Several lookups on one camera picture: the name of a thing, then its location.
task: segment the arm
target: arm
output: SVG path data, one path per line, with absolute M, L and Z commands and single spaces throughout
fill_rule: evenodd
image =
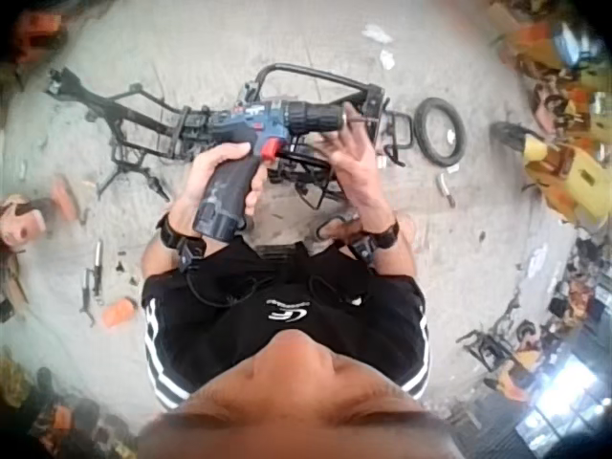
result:
M 214 169 L 224 161 L 238 160 L 246 156 L 250 150 L 251 146 L 248 143 L 224 143 L 195 159 L 189 171 L 185 189 L 168 213 L 168 224 L 174 231 L 185 236 L 199 236 L 192 228 L 193 220 Z M 266 174 L 266 167 L 262 164 L 251 181 L 251 192 L 245 200 L 245 214 L 247 215 L 253 215 L 254 213 L 255 204 L 266 180 Z M 204 241 L 207 243 L 205 256 L 210 256 L 227 245 L 208 237 L 204 237 Z M 156 232 L 142 255 L 143 278 L 167 273 L 177 269 L 178 266 L 178 253 L 164 246 L 159 233 Z
M 347 119 L 360 114 L 345 104 Z M 379 233 L 391 227 L 395 214 L 383 195 L 376 152 L 367 137 L 362 122 L 345 125 L 333 136 L 325 136 L 321 148 L 336 171 L 339 183 L 349 202 L 361 218 L 363 230 Z M 386 250 L 374 252 L 374 268 L 382 275 L 416 275 L 412 249 L 402 231 L 396 244 Z

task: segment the black t-shirt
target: black t-shirt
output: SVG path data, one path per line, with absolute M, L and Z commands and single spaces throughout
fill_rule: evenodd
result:
M 149 378 L 166 408 L 286 329 L 373 366 L 415 397 L 425 390 L 425 301 L 416 283 L 371 273 L 336 248 L 278 265 L 239 239 L 194 273 L 147 279 L 142 306 Z

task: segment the concrete floor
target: concrete floor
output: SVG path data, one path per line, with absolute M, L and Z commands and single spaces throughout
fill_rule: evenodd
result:
M 377 83 L 396 110 L 412 113 L 427 97 L 452 103 L 464 120 L 469 143 L 460 171 L 448 180 L 456 209 L 448 207 L 435 187 L 440 169 L 418 147 L 403 154 L 406 168 L 382 172 L 392 205 L 418 226 L 418 280 L 427 299 L 432 355 L 425 400 L 440 406 L 465 395 L 481 377 L 476 361 L 454 344 L 456 338 L 490 326 L 518 283 L 520 314 L 539 319 L 575 239 L 574 230 L 560 225 L 537 196 L 521 194 L 525 178 L 517 158 L 490 144 L 491 121 L 529 124 L 531 116 L 516 76 L 488 48 L 491 37 L 470 28 L 477 16 L 465 20 L 449 3 L 118 0 L 106 14 L 74 30 L 50 66 L 70 67 L 99 94 L 115 94 L 139 81 L 176 106 L 228 107 L 246 80 L 276 61 Z M 385 46 L 395 56 L 392 70 L 384 70 L 379 61 L 383 46 L 361 36 L 367 23 L 378 24 L 394 38 Z M 0 339 L 28 369 L 50 367 L 61 385 L 101 401 L 139 428 L 160 409 L 145 372 L 143 317 L 112 331 L 101 325 L 90 329 L 88 318 L 78 313 L 80 278 L 92 265 L 101 238 L 104 303 L 123 295 L 138 297 L 140 257 L 165 205 L 140 176 L 117 181 L 97 201 L 88 182 L 100 181 L 112 170 L 108 130 L 102 121 L 86 122 L 81 105 L 43 94 L 47 70 L 43 66 L 31 76 L 26 91 L 11 103 L 2 191 L 43 196 L 53 174 L 62 172 L 89 216 L 85 226 L 58 229 L 20 255 L 30 313 L 25 320 L 0 326 Z M 333 88 L 309 79 L 287 78 L 275 79 L 267 95 L 318 100 L 334 94 Z M 24 160 L 28 173 L 19 182 Z M 150 165 L 170 189 L 178 189 L 183 165 L 156 160 Z M 297 203 L 286 188 L 269 186 L 251 239 L 271 244 L 303 237 L 320 216 Z M 525 264 L 543 244 L 548 246 L 543 268 L 525 278 L 516 265 Z M 115 271 L 119 261 L 125 273 Z M 131 276 L 139 280 L 138 287 L 129 284 Z M 102 310 L 94 305 L 98 318 Z

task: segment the eyebrow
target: eyebrow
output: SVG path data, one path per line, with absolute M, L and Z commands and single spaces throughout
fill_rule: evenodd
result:
M 439 432 L 448 432 L 446 423 L 426 411 L 374 412 L 340 421 L 338 425 L 353 427 L 423 428 Z
M 168 413 L 162 416 L 157 422 L 146 427 L 140 434 L 140 438 L 154 436 L 164 428 L 173 430 L 189 430 L 193 428 L 206 428 L 209 430 L 221 430 L 235 426 L 235 423 L 211 416 L 205 413 L 185 414 L 185 413 Z

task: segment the forehead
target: forehead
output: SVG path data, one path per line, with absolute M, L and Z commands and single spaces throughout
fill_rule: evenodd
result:
M 205 428 L 162 423 L 139 441 L 139 457 L 433 458 L 452 453 L 446 433 L 401 426 L 310 427 L 296 423 Z

